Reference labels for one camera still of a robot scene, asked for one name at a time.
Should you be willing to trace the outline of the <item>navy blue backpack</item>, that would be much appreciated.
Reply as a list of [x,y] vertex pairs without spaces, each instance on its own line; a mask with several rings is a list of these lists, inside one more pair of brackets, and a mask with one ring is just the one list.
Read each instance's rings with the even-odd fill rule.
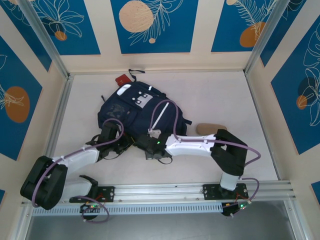
[[175,117],[177,118],[177,135],[185,136],[187,126],[192,122],[183,117],[183,112],[167,100],[164,92],[157,88],[137,81],[135,75],[131,83],[119,86],[119,88],[106,100],[104,100],[97,114],[98,127],[103,128],[103,123],[108,119],[117,119],[124,126],[124,133],[136,139],[140,135],[147,134],[149,128],[161,130],[162,133],[173,133]]

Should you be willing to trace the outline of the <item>red leather wallet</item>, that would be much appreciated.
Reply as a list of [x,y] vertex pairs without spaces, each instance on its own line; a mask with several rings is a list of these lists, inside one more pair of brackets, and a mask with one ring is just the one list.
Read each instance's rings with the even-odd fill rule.
[[115,78],[115,82],[119,87],[122,87],[123,85],[131,83],[132,80],[126,74],[122,74]]

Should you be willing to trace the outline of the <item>tan pencil case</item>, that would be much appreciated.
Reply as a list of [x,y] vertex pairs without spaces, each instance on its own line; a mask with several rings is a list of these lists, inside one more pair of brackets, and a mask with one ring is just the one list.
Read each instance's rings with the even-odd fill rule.
[[218,130],[227,130],[227,127],[215,123],[199,123],[196,126],[196,133],[201,136],[215,135]]

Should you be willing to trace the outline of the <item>black controller board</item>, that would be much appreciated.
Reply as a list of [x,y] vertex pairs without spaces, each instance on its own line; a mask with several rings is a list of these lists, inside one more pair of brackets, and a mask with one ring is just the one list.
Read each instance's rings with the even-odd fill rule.
[[244,210],[249,204],[249,202],[222,203],[222,214],[233,218],[235,214]]
[[82,204],[80,206],[79,212],[81,214],[91,214],[91,213],[99,213],[100,212],[100,206],[97,204]]

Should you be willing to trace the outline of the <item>aluminium mounting rail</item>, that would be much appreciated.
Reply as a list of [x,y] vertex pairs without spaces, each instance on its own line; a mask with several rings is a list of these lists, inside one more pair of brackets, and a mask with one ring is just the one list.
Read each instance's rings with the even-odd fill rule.
[[[115,187],[113,203],[174,203],[195,201],[241,202],[241,201],[277,201],[294,200],[296,195],[288,180],[262,181],[245,180],[248,198],[236,200],[205,200],[202,194],[203,185],[218,183],[176,183],[176,184],[136,184],[136,185],[98,185],[99,187]],[[78,195],[59,203],[83,203]]]

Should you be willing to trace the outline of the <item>aluminium side rail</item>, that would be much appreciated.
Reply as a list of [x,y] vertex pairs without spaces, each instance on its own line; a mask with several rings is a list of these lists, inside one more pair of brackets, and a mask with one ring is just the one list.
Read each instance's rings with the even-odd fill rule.
[[262,133],[263,133],[264,140],[266,142],[266,146],[268,148],[268,153],[269,153],[270,158],[272,160],[272,164],[273,164],[273,168],[275,170],[276,176],[277,176],[277,180],[280,181],[280,180],[282,180],[281,174],[280,174],[280,172],[278,170],[278,166],[277,166],[277,163],[275,161],[274,151],[272,150],[272,146],[271,146],[271,144],[269,142],[269,136],[268,136],[268,134],[266,132],[266,129],[265,129],[264,121],[263,121],[263,118],[262,118],[262,115],[261,115],[261,110],[259,108],[259,104],[258,104],[257,98],[255,96],[254,89],[252,87],[252,84],[250,83],[248,74],[245,73],[244,70],[243,70],[243,74],[244,74],[248,89],[250,91],[250,95],[251,95],[251,98],[252,98],[252,101],[253,101],[253,104],[254,104],[254,107],[255,107],[255,111],[257,113],[257,117],[258,117],[259,124],[260,124],[261,130],[262,130]]
[[59,154],[59,152],[56,152],[56,149],[58,146],[61,127],[64,120],[69,97],[71,94],[74,77],[75,76],[71,74],[64,83],[60,99],[56,108],[56,112],[53,118],[53,122],[51,125],[51,129],[48,135],[47,143],[45,145],[44,150],[40,154],[40,157],[46,156],[49,158],[59,158],[60,156],[64,155],[63,153]]

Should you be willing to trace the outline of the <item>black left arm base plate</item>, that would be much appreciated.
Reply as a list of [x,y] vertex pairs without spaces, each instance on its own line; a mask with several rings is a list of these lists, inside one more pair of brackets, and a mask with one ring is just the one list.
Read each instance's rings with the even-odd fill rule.
[[87,198],[94,199],[100,203],[112,203],[115,196],[114,186],[92,186]]

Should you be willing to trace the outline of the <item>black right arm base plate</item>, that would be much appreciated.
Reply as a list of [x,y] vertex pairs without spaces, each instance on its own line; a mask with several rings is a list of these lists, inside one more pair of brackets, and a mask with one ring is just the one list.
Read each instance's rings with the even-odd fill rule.
[[227,190],[219,184],[204,184],[201,193],[205,200],[236,200],[239,197],[248,199],[248,190],[245,183],[238,183],[235,190]]

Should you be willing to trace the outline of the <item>blue floral wall panel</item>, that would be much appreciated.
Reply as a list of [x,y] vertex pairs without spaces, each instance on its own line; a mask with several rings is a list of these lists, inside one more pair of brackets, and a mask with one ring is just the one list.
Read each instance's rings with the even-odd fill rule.
[[48,72],[52,64],[52,59],[23,14],[17,0],[0,0],[0,6]]
[[225,0],[211,52],[252,51],[277,0]]
[[84,0],[31,2],[61,56],[100,55]]
[[260,54],[264,67],[268,64],[305,2],[306,0],[289,0],[288,5]]
[[320,21],[316,21],[271,81],[299,154],[320,144]]
[[42,89],[0,36],[0,154],[18,160]]
[[198,2],[110,0],[121,53],[189,53]]

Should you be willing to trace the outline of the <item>aluminium frame post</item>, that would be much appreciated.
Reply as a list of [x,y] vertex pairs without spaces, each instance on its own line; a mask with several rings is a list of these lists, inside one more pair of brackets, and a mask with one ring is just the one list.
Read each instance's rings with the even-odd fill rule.
[[243,69],[244,76],[247,77],[250,71],[253,69],[256,61],[259,59],[263,49],[265,48],[268,40],[270,39],[275,27],[281,19],[284,11],[286,10],[290,0],[277,0],[274,9],[270,13],[270,16],[258,38],[253,50],[249,56],[249,59]]
[[37,38],[43,45],[44,49],[50,56],[52,62],[55,64],[59,73],[64,77],[65,80],[69,79],[69,72],[64,65],[60,54],[55,47],[51,37],[49,36],[46,28],[44,27],[42,21],[40,20],[36,10],[33,8],[29,0],[16,0],[18,6],[20,7],[22,13],[30,24],[31,28],[37,35]]

